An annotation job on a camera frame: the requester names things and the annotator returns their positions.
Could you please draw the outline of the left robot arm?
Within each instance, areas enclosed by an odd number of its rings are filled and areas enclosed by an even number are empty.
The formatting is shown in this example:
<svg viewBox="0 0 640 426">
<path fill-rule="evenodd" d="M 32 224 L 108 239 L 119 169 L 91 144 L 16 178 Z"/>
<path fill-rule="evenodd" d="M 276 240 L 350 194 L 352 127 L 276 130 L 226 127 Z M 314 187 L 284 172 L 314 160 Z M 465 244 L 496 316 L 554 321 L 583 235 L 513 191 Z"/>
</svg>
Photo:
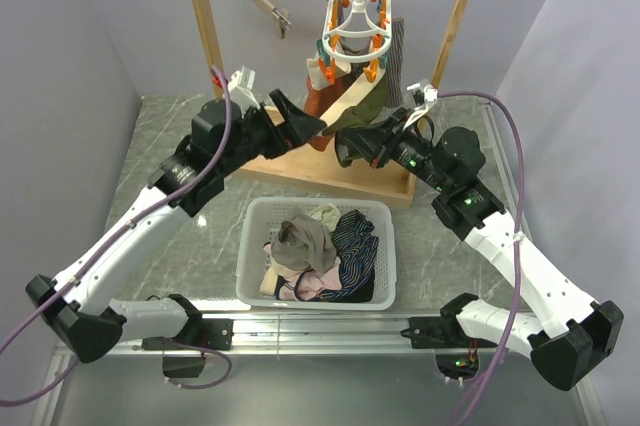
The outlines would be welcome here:
<svg viewBox="0 0 640 426">
<path fill-rule="evenodd" d="M 38 275 L 28 283 L 26 293 L 44 322 L 80 362 L 94 362 L 123 341 L 162 338 L 179 348 L 199 341 L 202 314 L 183 295 L 150 301 L 114 296 L 136 267 L 223 191 L 228 176 L 259 156 L 279 158 L 325 128 L 280 90 L 270 97 L 280 123 L 261 104 L 205 103 L 190 133 L 112 228 L 55 277 Z"/>
</svg>

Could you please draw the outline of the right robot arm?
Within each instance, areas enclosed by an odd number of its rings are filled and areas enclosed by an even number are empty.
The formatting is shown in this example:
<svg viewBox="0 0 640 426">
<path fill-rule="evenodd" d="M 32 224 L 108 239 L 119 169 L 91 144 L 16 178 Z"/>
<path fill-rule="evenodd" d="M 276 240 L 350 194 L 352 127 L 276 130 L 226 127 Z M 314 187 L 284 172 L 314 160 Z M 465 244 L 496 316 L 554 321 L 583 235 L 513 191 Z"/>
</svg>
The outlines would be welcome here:
<svg viewBox="0 0 640 426">
<path fill-rule="evenodd" d="M 531 310 L 511 313 L 462 294 L 441 309 L 446 342 L 502 344 L 530 359 L 561 391 L 572 389 L 613 352 L 623 312 L 577 287 L 520 230 L 478 177 L 486 157 L 474 131 L 451 127 L 432 142 L 403 120 L 389 118 L 338 132 L 334 149 L 343 167 L 356 159 L 374 169 L 394 162 L 433 188 L 432 207 L 443 226 L 484 257 Z"/>
</svg>

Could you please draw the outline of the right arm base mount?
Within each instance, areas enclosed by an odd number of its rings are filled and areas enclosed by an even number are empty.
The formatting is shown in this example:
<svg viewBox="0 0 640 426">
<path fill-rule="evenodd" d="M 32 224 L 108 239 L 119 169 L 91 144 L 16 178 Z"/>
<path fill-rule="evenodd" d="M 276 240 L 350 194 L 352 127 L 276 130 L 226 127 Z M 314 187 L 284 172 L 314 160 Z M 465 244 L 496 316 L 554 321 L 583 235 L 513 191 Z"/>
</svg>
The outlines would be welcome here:
<svg viewBox="0 0 640 426">
<path fill-rule="evenodd" d="M 433 350 L 436 367 L 446 380 L 473 381 L 480 370 L 479 350 L 496 343 L 467 336 L 452 319 L 441 316 L 411 317 L 400 332 L 414 350 Z"/>
</svg>

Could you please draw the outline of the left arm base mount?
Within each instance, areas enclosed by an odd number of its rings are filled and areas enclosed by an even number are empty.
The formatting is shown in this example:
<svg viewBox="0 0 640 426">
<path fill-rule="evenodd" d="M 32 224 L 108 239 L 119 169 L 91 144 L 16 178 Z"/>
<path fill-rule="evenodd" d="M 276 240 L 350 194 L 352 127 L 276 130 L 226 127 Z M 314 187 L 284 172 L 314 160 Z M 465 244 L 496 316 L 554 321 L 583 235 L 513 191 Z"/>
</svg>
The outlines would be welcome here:
<svg viewBox="0 0 640 426">
<path fill-rule="evenodd" d="M 223 378 L 231 372 L 231 360 L 225 352 L 231 350 L 234 321 L 228 318 L 201 318 L 175 338 L 143 339 L 143 351 L 163 354 L 162 372 L 170 381 L 197 379 L 204 371 L 209 355 L 224 360 Z"/>
</svg>

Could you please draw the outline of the white round clip hanger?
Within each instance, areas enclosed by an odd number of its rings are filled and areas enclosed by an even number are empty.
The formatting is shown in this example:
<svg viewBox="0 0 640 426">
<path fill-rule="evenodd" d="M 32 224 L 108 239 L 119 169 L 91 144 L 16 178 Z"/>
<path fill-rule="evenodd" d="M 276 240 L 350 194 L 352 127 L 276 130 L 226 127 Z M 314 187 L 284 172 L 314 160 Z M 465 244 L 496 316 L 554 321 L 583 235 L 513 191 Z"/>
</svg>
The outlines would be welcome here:
<svg viewBox="0 0 640 426">
<path fill-rule="evenodd" d="M 392 0 L 327 0 L 316 42 L 320 72 L 332 84 L 340 65 L 362 64 L 373 83 L 388 66 L 392 39 Z"/>
</svg>

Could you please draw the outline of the beige underwear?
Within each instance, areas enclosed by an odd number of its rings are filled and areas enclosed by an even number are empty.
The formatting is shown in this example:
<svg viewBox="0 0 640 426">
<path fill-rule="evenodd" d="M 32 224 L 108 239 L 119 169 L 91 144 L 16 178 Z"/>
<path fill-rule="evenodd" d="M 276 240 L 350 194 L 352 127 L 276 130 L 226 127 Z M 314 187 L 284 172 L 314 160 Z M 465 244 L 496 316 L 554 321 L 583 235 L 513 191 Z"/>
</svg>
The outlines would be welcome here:
<svg viewBox="0 0 640 426">
<path fill-rule="evenodd" d="M 327 228 L 299 211 L 281 222 L 271 254 L 277 263 L 294 271 L 326 272 L 338 257 Z"/>
</svg>

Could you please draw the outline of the olive green underwear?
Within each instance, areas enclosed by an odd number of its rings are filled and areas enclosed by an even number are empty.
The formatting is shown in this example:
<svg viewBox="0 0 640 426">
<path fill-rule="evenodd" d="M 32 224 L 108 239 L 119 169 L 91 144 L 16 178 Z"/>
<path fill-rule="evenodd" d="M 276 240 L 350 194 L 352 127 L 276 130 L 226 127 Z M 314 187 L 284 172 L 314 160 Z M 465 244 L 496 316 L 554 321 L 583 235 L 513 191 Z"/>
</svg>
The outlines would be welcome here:
<svg viewBox="0 0 640 426">
<path fill-rule="evenodd" d="M 385 69 L 378 71 L 373 82 L 369 82 L 364 73 L 358 76 L 321 114 L 320 119 L 327 127 L 314 139 L 314 148 L 325 151 L 337 132 L 366 126 L 376 119 L 387 104 L 388 85 Z"/>
</svg>

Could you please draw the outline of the grey striped underwear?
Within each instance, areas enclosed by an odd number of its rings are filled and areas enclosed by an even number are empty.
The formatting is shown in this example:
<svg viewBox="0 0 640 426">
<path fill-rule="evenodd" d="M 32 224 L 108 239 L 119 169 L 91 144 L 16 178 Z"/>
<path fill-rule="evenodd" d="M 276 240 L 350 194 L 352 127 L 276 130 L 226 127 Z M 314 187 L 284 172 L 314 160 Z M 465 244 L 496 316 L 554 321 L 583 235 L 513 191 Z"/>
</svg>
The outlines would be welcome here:
<svg viewBox="0 0 640 426">
<path fill-rule="evenodd" d="M 378 58 L 378 69 L 385 69 L 388 76 L 388 95 L 387 104 L 384 108 L 395 109 L 403 104 L 403 93 L 401 90 L 401 76 L 403 65 L 403 45 L 405 36 L 405 21 L 403 17 L 394 17 L 392 22 L 392 38 L 391 46 L 389 50 L 381 57 Z M 366 75 L 366 69 L 369 67 L 369 62 L 354 63 L 356 79 L 362 73 Z"/>
</svg>

